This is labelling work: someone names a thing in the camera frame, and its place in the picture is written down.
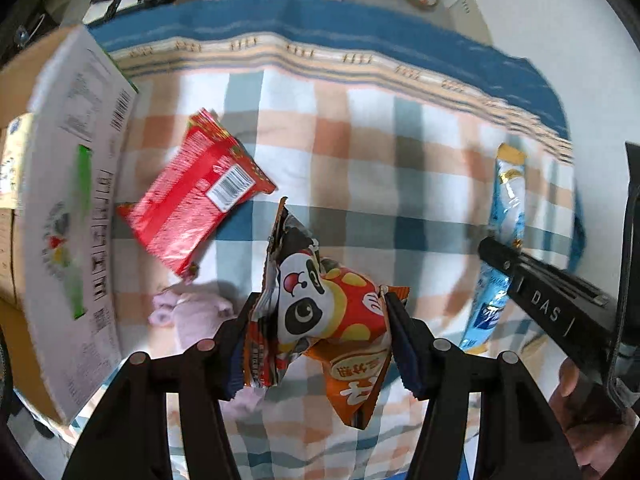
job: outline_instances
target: plaid blanket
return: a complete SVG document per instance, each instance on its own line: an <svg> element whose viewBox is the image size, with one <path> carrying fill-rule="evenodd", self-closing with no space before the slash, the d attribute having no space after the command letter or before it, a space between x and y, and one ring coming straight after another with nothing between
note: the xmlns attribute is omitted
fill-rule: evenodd
<svg viewBox="0 0 640 480"><path fill-rule="evenodd" d="M140 199L201 107L278 186L236 208L200 253L196 283L213 284L236 308L260 290L277 202L288 196L323 255L410 286L412 316L459 342L502 142L527 154L526 250L560 267L580 255L564 116L526 60L408 16L326 0L194 2L93 33L140 90L118 201ZM176 277L119 219L113 237L123 354L174 353L173 330L146 318L152 295ZM510 304L483 351L521 351L538 331ZM407 469L425 409L392 365L367 429L345 427L320 365L300 358L261 410L225 424L243 478L373 480ZM176 478L187 476L173 397L168 420Z"/></svg>

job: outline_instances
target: crinkled plastic wrapper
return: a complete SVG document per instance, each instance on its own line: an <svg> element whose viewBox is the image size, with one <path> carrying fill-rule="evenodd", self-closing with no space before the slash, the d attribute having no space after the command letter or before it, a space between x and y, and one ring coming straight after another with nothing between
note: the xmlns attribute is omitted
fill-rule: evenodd
<svg viewBox="0 0 640 480"><path fill-rule="evenodd" d="M147 252L189 280L193 251L230 210L274 190L238 140L203 109L189 117L180 150L140 202L118 212Z"/></svg>
<svg viewBox="0 0 640 480"><path fill-rule="evenodd" d="M489 218L489 235L500 243L520 250L525 226L525 155L501 144L495 159L494 198ZM471 316L460 348L482 345L493 333L509 297L511 279L482 262L471 306Z"/></svg>
<svg viewBox="0 0 640 480"><path fill-rule="evenodd" d="M318 241L280 201L265 262L262 293L249 318L244 378L276 386L305 354L322 363L326 394L348 426L369 422L391 359L384 293L367 276L321 258Z"/></svg>

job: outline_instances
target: human hand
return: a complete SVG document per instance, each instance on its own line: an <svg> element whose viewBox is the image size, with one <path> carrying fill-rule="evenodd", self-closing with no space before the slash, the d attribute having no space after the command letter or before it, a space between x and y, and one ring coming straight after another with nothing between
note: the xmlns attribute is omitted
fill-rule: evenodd
<svg viewBox="0 0 640 480"><path fill-rule="evenodd" d="M582 467L583 479L598 479L611 467L625 447L634 431L636 414L632 410L626 410L621 424L580 424L575 420L577 413L569 402L569 396L580 379L580 370L571 359L565 359L562 363L559 379L560 383L549 399L549 406L574 450L578 465Z"/></svg>

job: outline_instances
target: blue wrapper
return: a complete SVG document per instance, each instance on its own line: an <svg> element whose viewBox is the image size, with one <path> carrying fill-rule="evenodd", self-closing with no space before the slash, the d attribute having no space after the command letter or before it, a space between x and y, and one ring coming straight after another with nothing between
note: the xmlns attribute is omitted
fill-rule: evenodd
<svg viewBox="0 0 640 480"><path fill-rule="evenodd" d="M489 235L516 249L522 248L524 238L524 197L524 154L502 144L495 160ZM507 303L509 285L510 278L482 262L460 348L469 350L489 339Z"/></svg>

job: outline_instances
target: cardboard box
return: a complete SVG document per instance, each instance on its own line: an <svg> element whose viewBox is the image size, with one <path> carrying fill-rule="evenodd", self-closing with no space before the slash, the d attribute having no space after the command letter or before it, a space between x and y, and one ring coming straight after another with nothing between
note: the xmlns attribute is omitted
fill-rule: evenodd
<svg viewBox="0 0 640 480"><path fill-rule="evenodd" d="M75 27L8 63L0 94L0 324L15 387L68 424L121 361L109 232L136 91Z"/></svg>

